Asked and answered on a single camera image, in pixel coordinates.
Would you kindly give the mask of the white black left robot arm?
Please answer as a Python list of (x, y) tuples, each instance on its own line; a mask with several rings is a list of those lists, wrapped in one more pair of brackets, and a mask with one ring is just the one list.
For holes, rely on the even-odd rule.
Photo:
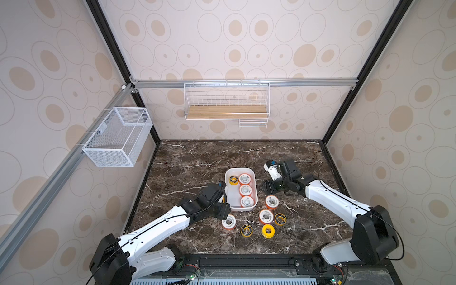
[(97, 285), (129, 285), (132, 281), (169, 271), (180, 257), (177, 247), (151, 249), (188, 226), (213, 217), (226, 220), (231, 212), (224, 182), (207, 184), (194, 198), (183, 198), (167, 213), (138, 230), (99, 242), (89, 265)]

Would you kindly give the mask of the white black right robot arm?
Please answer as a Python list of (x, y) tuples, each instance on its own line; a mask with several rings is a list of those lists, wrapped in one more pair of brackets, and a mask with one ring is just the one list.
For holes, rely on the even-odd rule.
[(293, 159), (269, 160), (264, 169), (270, 176), (264, 182), (268, 193), (294, 192), (330, 210), (352, 229), (349, 239), (327, 243), (314, 250), (313, 263), (320, 270), (352, 261), (376, 265), (388, 260), (397, 248), (405, 249), (401, 235), (383, 206), (358, 202), (331, 188), (319, 176), (301, 173)]

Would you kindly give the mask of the white plastic storage box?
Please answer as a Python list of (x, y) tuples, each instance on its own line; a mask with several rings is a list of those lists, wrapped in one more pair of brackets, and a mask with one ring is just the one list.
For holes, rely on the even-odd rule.
[(233, 212), (251, 211), (258, 204), (255, 173), (246, 167), (231, 168), (225, 173), (225, 192)]

